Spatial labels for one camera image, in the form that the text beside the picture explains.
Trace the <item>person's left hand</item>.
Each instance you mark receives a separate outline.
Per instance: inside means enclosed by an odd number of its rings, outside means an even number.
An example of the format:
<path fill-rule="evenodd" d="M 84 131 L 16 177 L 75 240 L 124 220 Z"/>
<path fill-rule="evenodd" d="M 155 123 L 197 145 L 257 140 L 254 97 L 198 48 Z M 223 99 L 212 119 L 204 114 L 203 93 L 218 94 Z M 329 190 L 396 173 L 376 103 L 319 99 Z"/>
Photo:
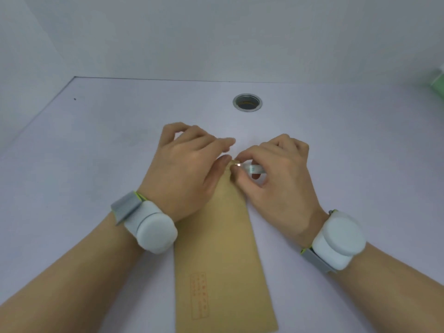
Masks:
<path fill-rule="evenodd" d="M 165 125 L 137 192 L 179 222 L 211 199 L 213 194 L 204 192 L 203 182 L 216 159 L 226 155 L 235 142 L 234 138 L 217 138 L 197 125 Z"/>

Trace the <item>person's right hand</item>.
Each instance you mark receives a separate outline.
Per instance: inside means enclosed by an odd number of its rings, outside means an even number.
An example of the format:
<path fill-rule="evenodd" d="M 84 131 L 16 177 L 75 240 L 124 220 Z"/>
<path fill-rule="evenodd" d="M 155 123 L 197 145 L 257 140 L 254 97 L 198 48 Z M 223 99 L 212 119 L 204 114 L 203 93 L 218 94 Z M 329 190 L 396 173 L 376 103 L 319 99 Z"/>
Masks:
<path fill-rule="evenodd" d="M 241 163 L 252 161 L 267 174 L 262 184 L 263 197 L 257 212 L 288 240 L 309 248 L 329 218 L 321 207 L 307 167 L 309 145 L 282 134 L 253 145 L 236 157 Z"/>

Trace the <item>brown paper envelope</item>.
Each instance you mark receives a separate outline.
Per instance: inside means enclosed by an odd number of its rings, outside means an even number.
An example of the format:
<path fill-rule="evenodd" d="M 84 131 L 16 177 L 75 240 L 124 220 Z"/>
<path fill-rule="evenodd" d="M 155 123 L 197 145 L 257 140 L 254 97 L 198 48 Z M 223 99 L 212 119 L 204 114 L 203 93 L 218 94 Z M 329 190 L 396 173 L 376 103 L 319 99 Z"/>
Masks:
<path fill-rule="evenodd" d="M 246 198 L 231 180 L 234 163 L 210 201 L 176 224 L 176 333 L 278 330 Z"/>

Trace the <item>person's right forearm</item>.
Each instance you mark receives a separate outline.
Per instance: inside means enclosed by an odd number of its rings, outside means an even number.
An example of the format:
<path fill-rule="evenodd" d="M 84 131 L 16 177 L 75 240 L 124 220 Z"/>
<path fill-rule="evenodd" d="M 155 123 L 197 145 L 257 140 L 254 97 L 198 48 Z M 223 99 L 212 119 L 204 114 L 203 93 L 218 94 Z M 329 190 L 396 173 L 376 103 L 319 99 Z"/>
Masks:
<path fill-rule="evenodd" d="M 370 243 L 327 275 L 379 333 L 444 333 L 444 285 Z"/>

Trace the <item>person's left forearm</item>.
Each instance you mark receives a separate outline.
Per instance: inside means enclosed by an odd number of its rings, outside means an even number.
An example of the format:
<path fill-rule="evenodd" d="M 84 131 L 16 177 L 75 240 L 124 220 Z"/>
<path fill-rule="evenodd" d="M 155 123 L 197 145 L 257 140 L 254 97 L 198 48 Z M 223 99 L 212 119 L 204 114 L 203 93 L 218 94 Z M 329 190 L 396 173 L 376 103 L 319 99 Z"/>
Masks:
<path fill-rule="evenodd" d="M 144 250 L 109 213 L 0 305 L 0 333 L 98 333 Z"/>

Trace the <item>green box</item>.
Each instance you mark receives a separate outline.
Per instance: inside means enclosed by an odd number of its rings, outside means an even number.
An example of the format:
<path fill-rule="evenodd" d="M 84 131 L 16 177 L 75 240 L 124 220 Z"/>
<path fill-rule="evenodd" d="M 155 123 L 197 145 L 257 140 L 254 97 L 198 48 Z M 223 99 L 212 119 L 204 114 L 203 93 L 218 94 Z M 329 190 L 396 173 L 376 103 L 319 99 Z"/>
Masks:
<path fill-rule="evenodd" d="M 432 81 L 430 87 L 442 100 L 444 100 L 444 64 L 440 67 L 440 73 Z"/>

